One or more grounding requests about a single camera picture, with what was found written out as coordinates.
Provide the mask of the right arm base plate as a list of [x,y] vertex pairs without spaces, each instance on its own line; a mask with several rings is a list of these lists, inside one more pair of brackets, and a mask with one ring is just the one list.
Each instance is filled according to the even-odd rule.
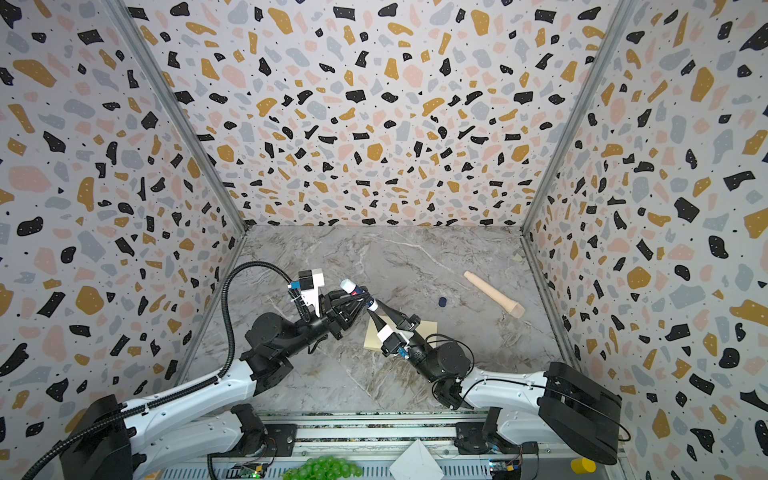
[[539,453],[537,442],[511,443],[503,439],[498,433],[491,433],[490,428],[481,422],[459,422],[455,424],[455,429],[454,446],[462,455],[483,455],[489,453],[525,455]]

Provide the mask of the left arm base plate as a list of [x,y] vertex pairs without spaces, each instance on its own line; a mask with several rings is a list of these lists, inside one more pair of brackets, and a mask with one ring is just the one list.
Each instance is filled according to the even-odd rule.
[[210,457],[234,458],[253,454],[268,458],[290,457],[293,454],[297,430],[296,424],[267,424],[254,433],[245,433],[232,449],[210,454]]

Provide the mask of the cream yellow envelope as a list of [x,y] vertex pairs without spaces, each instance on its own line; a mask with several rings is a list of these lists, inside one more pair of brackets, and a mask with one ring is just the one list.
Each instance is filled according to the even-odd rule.
[[[424,321],[417,327],[416,331],[423,338],[426,338],[428,335],[438,332],[438,324],[432,321]],[[373,321],[369,320],[364,339],[364,348],[371,351],[379,351],[381,346],[382,342],[377,336],[376,327]]]

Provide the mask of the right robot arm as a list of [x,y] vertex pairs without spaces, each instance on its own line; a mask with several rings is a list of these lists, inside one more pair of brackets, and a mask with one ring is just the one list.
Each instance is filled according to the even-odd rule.
[[527,374],[483,370],[464,343],[444,334],[421,336],[415,315],[376,300],[368,313],[382,353],[407,361],[441,405],[487,410],[487,447],[558,439],[582,457],[614,465],[620,443],[631,438],[620,422],[621,398],[563,362]]

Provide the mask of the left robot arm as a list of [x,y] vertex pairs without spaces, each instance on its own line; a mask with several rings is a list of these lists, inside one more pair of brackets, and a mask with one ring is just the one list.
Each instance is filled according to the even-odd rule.
[[250,399],[292,371],[292,356],[327,336],[341,338],[373,303],[365,289],[346,287],[318,295],[306,320],[264,313],[245,334],[248,350],[229,367],[159,394],[94,401],[56,445],[65,478],[140,479],[196,457],[267,448],[267,426]]

